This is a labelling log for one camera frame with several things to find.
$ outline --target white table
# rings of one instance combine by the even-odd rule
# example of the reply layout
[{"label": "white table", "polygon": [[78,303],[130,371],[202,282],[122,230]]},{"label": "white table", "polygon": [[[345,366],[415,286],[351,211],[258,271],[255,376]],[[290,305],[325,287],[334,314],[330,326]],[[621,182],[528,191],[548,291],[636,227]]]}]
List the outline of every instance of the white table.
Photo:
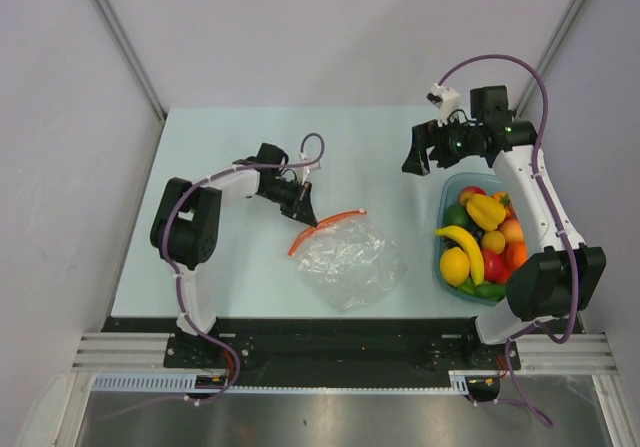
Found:
[{"label": "white table", "polygon": [[[401,172],[411,127],[436,116],[432,107],[173,109],[169,114],[118,285],[112,317],[175,317],[173,278],[151,247],[149,232],[166,182],[198,180],[262,142],[297,158],[300,140],[318,132],[326,140],[322,170],[314,172],[317,218],[364,207],[400,247],[408,267],[403,283],[380,302],[341,313],[305,284],[287,256],[306,226],[282,216],[263,198],[222,212],[218,245],[203,266],[221,317],[470,317],[488,307],[446,292],[433,272],[433,230],[442,186],[458,172],[489,172],[484,160],[466,159],[427,177]],[[317,144],[309,142],[315,155]]]}]

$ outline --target cable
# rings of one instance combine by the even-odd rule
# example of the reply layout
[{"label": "cable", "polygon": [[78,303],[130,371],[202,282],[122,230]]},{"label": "cable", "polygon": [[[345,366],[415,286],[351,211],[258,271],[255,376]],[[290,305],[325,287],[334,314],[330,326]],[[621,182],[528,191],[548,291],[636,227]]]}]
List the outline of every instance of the cable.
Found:
[{"label": "cable", "polygon": [[569,242],[569,237],[564,232],[562,218],[560,217],[560,213],[558,212],[558,208],[556,207],[556,205],[553,202],[553,199],[551,198],[551,194],[549,193],[549,189],[547,189],[547,186],[545,185],[542,176],[541,175],[535,175],[535,174],[539,174],[540,173],[540,168],[539,168],[539,164],[538,164],[538,156],[539,156],[539,153],[540,153],[540,147],[542,146],[542,137],[544,136],[544,132],[545,132],[545,129],[547,127],[547,117],[549,115],[549,95],[547,94],[547,87],[544,85],[544,81],[542,80],[542,77],[540,76],[540,74],[532,66],[527,64],[525,61],[518,59],[517,57],[513,57],[511,55],[504,55],[504,54],[479,55],[477,57],[472,57],[472,58],[467,59],[467,60],[465,60],[463,62],[460,62],[458,65],[452,67],[446,74],[444,74],[442,79],[440,79],[439,85],[442,85],[449,77],[451,77],[451,75],[454,72],[460,70],[465,65],[469,65],[469,64],[472,64],[474,62],[481,61],[481,60],[494,60],[494,59],[495,60],[507,60],[509,62],[513,62],[515,64],[518,64],[521,67],[524,67],[533,76],[533,78],[535,79],[536,83],[538,84],[538,87],[540,88],[540,94],[542,95],[542,118],[540,120],[540,127],[538,128],[538,137],[537,137],[536,142],[535,142],[535,144],[533,146],[533,152],[531,154],[531,167],[532,167],[536,182],[538,183],[538,187],[540,188],[540,191],[542,192],[542,196],[544,197],[544,200],[547,203],[547,206],[549,207],[549,211],[551,212],[551,216],[553,217],[553,221],[556,224],[556,229],[558,229],[558,237],[562,241],[562,246],[564,247],[565,251],[567,252],[567,255],[569,257],[569,265],[571,267],[571,307],[569,309],[569,320],[567,322],[567,327],[566,327],[566,329],[564,331],[564,334],[561,337],[556,337],[555,334],[549,328],[548,325],[546,325],[543,322],[534,321],[531,325],[529,325],[528,327],[522,329],[520,332],[516,333],[515,335],[512,335],[507,340],[507,342],[505,343],[505,359],[506,359],[506,362],[507,362],[507,367],[509,368],[509,373],[511,374],[511,378],[513,379],[513,383],[516,386],[516,389],[518,390],[518,393],[521,395],[522,401],[517,401],[517,400],[513,400],[513,399],[504,399],[501,402],[502,403],[511,403],[511,404],[514,404],[514,405],[521,405],[521,404],[518,404],[517,402],[524,402],[524,405],[529,410],[531,410],[531,412],[536,416],[536,418],[543,425],[545,425],[546,427],[551,428],[551,427],[553,427],[553,421],[546,414],[544,414],[544,412],[542,412],[539,409],[537,409],[531,403],[531,401],[527,398],[527,396],[525,395],[524,390],[522,389],[522,386],[520,385],[520,382],[518,381],[518,379],[515,376],[515,373],[513,371],[513,367],[511,365],[511,360],[510,360],[510,357],[509,357],[509,347],[511,346],[511,343],[514,340],[518,339],[519,337],[522,337],[523,335],[526,335],[526,334],[532,332],[536,328],[542,329],[549,336],[549,338],[553,342],[555,342],[556,344],[564,344],[567,340],[569,340],[569,337],[571,337],[571,333],[573,332],[573,328],[574,328],[575,323],[576,323],[576,318],[578,316],[578,302],[579,302],[579,298],[580,298],[580,285],[579,285],[579,278],[578,278],[578,263],[577,263],[577,260],[576,260],[576,256],[575,256],[575,253],[573,252],[573,249],[571,248],[571,243]]},{"label": "cable", "polygon": [[[171,266],[171,268],[173,269],[174,273],[176,274],[176,296],[178,298],[178,306],[180,308],[180,313],[181,315],[184,315],[184,320],[185,322],[193,329],[194,332],[196,332],[197,335],[199,335],[200,337],[206,339],[207,341],[211,342],[212,344],[217,345],[218,347],[223,348],[224,350],[226,350],[230,355],[231,358],[233,359],[233,364],[234,364],[234,368],[231,369],[231,371],[233,372],[233,375],[231,377],[231,379],[227,379],[227,383],[220,388],[220,390],[218,390],[216,393],[214,393],[213,395],[211,395],[211,397],[208,397],[206,399],[200,399],[200,400],[196,400],[194,402],[194,405],[198,406],[198,405],[204,405],[204,404],[209,404],[213,401],[215,401],[216,399],[218,399],[220,397],[221,394],[223,394],[224,392],[226,392],[227,390],[229,390],[231,387],[233,387],[233,385],[236,383],[236,381],[238,380],[238,376],[240,375],[240,358],[238,357],[238,354],[236,353],[235,350],[233,350],[231,348],[231,346],[227,345],[226,343],[215,339],[213,337],[211,337],[209,334],[207,334],[206,332],[203,332],[202,330],[200,330],[198,328],[198,326],[193,322],[193,320],[191,319],[191,317],[189,316],[189,312],[187,312],[185,303],[184,303],[184,298],[182,295],[182,281],[181,281],[181,272],[180,272],[180,267],[178,267],[178,264],[171,258],[171,256],[169,255],[169,233],[171,232],[171,227],[173,226],[173,222],[175,221],[176,217],[178,216],[178,213],[180,212],[180,209],[182,208],[182,206],[184,205],[184,203],[187,201],[187,199],[199,188],[202,187],[210,182],[213,182],[214,180],[220,179],[222,177],[225,177],[227,175],[233,174],[235,172],[240,172],[243,170],[249,170],[249,169],[254,169],[254,170],[262,170],[262,169],[285,169],[285,168],[301,168],[301,167],[308,167],[310,165],[316,164],[320,161],[320,159],[322,159],[322,157],[324,156],[324,151],[325,151],[325,142],[324,139],[322,138],[322,136],[320,134],[317,134],[315,132],[312,132],[310,134],[307,134],[304,136],[304,138],[302,139],[302,142],[300,144],[300,152],[304,152],[304,147],[306,145],[306,143],[309,141],[309,139],[311,138],[316,138],[320,141],[320,152],[318,153],[318,156],[313,159],[313,160],[308,160],[308,161],[304,161],[304,162],[299,162],[299,163],[295,163],[295,164],[249,164],[249,165],[234,165],[233,167],[223,170],[222,172],[218,172],[217,174],[212,175],[211,177],[205,177],[204,179],[201,179],[197,182],[194,182],[191,187],[189,189],[187,189],[187,191],[182,194],[182,197],[180,197],[178,199],[178,201],[176,202],[176,205],[173,207],[173,210],[171,211],[171,213],[169,214],[169,217],[167,219],[167,224],[164,228],[163,231],[163,235],[162,235],[162,244],[161,244],[161,253],[162,253],[162,258]],[[154,399],[142,402],[140,404],[136,404],[133,405],[131,407],[127,407],[125,409],[119,410],[117,412],[112,412],[108,415],[99,417],[99,420],[107,420],[107,419],[112,419],[114,417],[118,417],[122,414],[126,414],[128,412],[132,412],[134,410],[138,410],[144,407],[147,407],[148,405],[152,405],[152,404],[156,404],[158,402],[164,402],[165,400],[189,400],[188,396],[182,396],[182,395],[167,395],[167,396],[162,396],[162,397],[156,397]]]}]

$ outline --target yellow bell pepper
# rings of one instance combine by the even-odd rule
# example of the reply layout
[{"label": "yellow bell pepper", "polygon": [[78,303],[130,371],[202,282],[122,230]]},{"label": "yellow bell pepper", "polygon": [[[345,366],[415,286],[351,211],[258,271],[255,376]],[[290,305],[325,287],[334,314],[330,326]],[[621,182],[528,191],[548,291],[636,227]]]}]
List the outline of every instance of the yellow bell pepper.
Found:
[{"label": "yellow bell pepper", "polygon": [[480,228],[490,232],[504,221],[507,209],[491,197],[475,194],[467,202],[467,213]]}]

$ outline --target pile of fruit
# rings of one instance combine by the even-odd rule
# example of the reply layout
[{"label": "pile of fruit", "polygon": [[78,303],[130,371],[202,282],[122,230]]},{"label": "pile of fruit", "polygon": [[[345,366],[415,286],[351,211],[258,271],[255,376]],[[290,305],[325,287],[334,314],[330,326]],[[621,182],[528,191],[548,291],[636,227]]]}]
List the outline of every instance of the pile of fruit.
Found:
[{"label": "pile of fruit", "polygon": [[444,212],[446,237],[440,258],[444,280],[465,294],[500,301],[511,273],[527,260],[520,222],[506,192],[491,196],[480,187],[460,192],[458,202]]}]

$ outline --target green vegetable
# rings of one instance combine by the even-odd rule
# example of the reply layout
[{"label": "green vegetable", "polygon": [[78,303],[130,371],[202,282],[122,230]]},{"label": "green vegetable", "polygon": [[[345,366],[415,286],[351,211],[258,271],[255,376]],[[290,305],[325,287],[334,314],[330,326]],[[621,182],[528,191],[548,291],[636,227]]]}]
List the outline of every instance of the green vegetable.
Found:
[{"label": "green vegetable", "polygon": [[457,289],[465,294],[476,295],[476,286],[471,277],[467,277],[467,280],[460,284]]},{"label": "green vegetable", "polygon": [[452,204],[444,211],[444,226],[457,225],[463,229],[470,230],[473,227],[473,221],[467,210],[460,204]]},{"label": "green vegetable", "polygon": [[498,300],[507,295],[505,284],[480,284],[476,287],[476,295],[483,299]]}]

